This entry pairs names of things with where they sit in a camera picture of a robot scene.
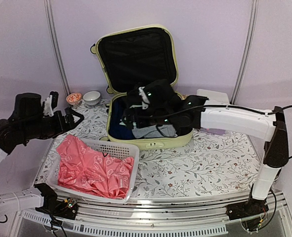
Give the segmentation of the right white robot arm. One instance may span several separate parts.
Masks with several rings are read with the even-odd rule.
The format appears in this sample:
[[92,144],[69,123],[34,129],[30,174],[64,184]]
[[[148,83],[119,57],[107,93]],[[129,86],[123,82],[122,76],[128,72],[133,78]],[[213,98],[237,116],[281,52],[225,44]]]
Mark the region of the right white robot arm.
[[121,125],[144,134],[153,129],[164,138],[184,130],[220,129],[245,134],[262,141],[262,165],[243,205],[247,215],[262,208],[269,189],[289,161],[288,132],[283,108],[261,110],[218,102],[203,95],[181,98],[166,80],[157,80],[127,93]]

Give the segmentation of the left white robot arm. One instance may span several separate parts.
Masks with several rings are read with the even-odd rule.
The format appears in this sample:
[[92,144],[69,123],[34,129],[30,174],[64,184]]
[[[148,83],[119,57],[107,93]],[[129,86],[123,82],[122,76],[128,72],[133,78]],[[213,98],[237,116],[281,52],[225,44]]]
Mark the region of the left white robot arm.
[[[36,93],[16,95],[11,116],[0,119],[0,163],[16,147],[26,146],[35,139],[54,139],[75,129],[84,120],[82,114],[71,108],[66,108],[64,114],[55,110],[58,96],[56,91],[50,92],[44,100]],[[0,193],[0,218],[29,208],[54,217],[60,214],[62,206],[56,192],[45,183]]]

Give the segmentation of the white plastic mesh basket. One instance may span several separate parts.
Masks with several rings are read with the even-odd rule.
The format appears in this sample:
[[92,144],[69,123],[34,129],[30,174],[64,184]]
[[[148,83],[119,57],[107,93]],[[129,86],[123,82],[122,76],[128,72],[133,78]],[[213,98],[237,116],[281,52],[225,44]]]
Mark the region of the white plastic mesh basket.
[[124,199],[111,199],[111,198],[105,198],[105,197],[98,197],[94,195],[89,195],[86,193],[77,192],[71,189],[67,189],[64,187],[61,187],[57,183],[58,178],[58,172],[59,172],[59,164],[60,164],[60,155],[58,154],[54,164],[51,167],[51,170],[47,176],[46,183],[50,185],[51,187],[64,191],[73,195],[77,195],[80,197],[83,197],[85,199],[93,199],[96,201],[101,202],[114,202],[114,203],[125,203],[129,199],[129,197],[132,194],[132,190],[135,183],[135,178],[137,175],[138,170],[138,162],[139,162],[139,149],[135,145],[130,144],[124,144],[124,143],[115,143],[115,142],[108,142],[108,141],[99,141],[99,140],[92,140],[92,139],[81,139],[86,145],[93,148],[96,151],[109,153],[111,156],[124,159],[126,157],[133,157],[134,158],[134,164],[133,164],[133,170],[130,177],[130,183],[129,183],[129,190],[128,194]]

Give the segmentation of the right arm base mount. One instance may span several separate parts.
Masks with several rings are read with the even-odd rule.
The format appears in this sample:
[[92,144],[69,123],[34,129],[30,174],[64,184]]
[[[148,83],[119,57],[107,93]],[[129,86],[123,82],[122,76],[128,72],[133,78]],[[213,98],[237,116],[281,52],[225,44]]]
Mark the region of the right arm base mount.
[[266,199],[254,199],[251,194],[248,200],[226,206],[229,220],[241,220],[242,227],[248,232],[256,232],[267,218],[268,204]]

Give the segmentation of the light green hard-shell suitcase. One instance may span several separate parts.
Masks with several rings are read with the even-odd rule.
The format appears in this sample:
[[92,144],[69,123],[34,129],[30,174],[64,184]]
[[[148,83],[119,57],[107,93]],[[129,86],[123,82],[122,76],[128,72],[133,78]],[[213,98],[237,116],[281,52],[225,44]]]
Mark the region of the light green hard-shell suitcase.
[[106,125],[107,138],[112,142],[136,145],[140,150],[170,149],[188,144],[193,131],[177,133],[175,138],[119,140],[109,134],[112,103],[122,98],[137,85],[148,85],[166,79],[171,86],[178,81],[178,67],[174,42],[169,30],[153,24],[111,33],[101,37],[91,48],[96,55],[108,88],[110,101]]

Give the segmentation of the pink printed garment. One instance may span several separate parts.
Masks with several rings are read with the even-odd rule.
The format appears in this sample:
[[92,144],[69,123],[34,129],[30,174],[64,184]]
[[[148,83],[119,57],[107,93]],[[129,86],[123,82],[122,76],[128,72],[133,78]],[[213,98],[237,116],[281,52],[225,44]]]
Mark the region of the pink printed garment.
[[56,151],[60,155],[59,186],[111,199],[124,199],[128,194],[133,157],[119,159],[96,151],[73,135],[67,135]]

